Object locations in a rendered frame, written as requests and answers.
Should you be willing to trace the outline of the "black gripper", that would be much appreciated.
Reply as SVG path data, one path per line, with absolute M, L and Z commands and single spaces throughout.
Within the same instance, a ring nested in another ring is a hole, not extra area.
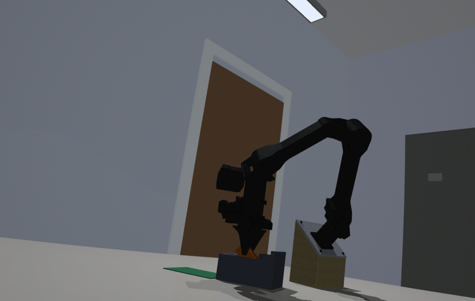
M 240 237 L 240 248 L 242 255 L 247 255 L 249 248 L 254 251 L 260 239 L 266 232 L 262 229 L 272 230 L 273 223 L 263 216 L 265 196 L 256 194 L 244 194 L 240 198 L 242 201 L 241 212 L 232 212 L 226 214 L 226 223 L 232 225 Z

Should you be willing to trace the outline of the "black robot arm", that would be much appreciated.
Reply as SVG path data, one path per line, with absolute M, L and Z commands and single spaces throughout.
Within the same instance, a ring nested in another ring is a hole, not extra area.
M 273 174 L 287 160 L 327 137 L 341 141 L 343 155 L 334 196 L 326 198 L 324 217 L 327 221 L 317 232 L 310 233 L 321 249 L 333 249 L 332 244 L 337 238 L 346 239 L 350 236 L 350 200 L 358 164 L 372 140 L 371 132 L 359 120 L 322 117 L 276 145 L 266 145 L 255 150 L 248 159 L 240 163 L 241 168 L 223 164 L 218 171 L 216 188 L 240 192 L 245 184 L 244 194 L 265 196 L 266 182 L 275 180 Z

